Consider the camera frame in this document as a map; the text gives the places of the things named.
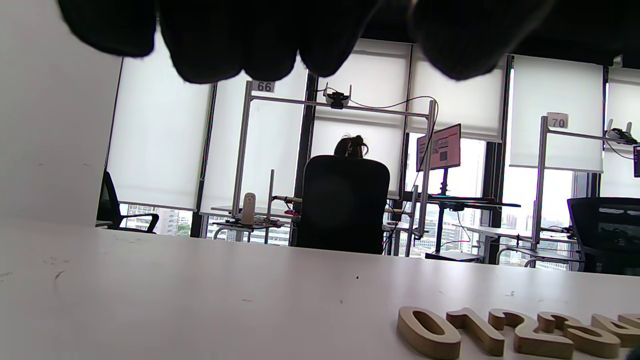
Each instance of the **chair armrest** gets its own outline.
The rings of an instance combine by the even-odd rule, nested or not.
[[[122,218],[139,218],[139,217],[151,217],[151,222],[147,228],[146,233],[153,233],[156,228],[156,224],[160,221],[160,215],[158,214],[135,214],[135,215],[122,215]]]

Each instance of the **ceiling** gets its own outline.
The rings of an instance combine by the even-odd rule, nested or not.
[[[459,1],[463,5],[481,0]],[[623,54],[624,67],[640,69],[640,7],[632,7],[628,0],[607,4],[558,0],[543,23],[511,53],[600,65],[612,65]],[[408,32],[408,12],[409,0],[385,0],[363,37],[414,42]]]

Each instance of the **computer screen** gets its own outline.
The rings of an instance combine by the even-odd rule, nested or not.
[[[460,133],[461,125],[449,126],[445,129],[435,131],[431,139],[431,170],[437,168],[450,168],[460,166]],[[422,157],[427,147],[429,135],[418,138],[418,156],[416,167],[424,170]]]

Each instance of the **tree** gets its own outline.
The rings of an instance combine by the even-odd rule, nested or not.
[[[191,234],[191,225],[189,224],[178,224],[178,236],[189,236]]]

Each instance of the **black office chair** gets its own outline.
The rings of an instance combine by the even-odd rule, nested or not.
[[[151,217],[151,222],[147,230],[131,229],[130,227],[120,227],[122,220],[126,218]],[[120,213],[120,203],[116,196],[116,189],[113,186],[111,175],[108,171],[104,171],[102,175],[102,190],[100,191],[100,202],[98,204],[98,216],[96,220],[109,221],[111,225],[107,226],[112,230],[132,231],[137,233],[153,233],[156,228],[160,216],[158,214],[137,214],[123,215]]]
[[[584,264],[581,271],[640,276],[640,199],[567,200]]]
[[[389,170],[377,161],[316,156],[305,167],[295,246],[382,254]]]

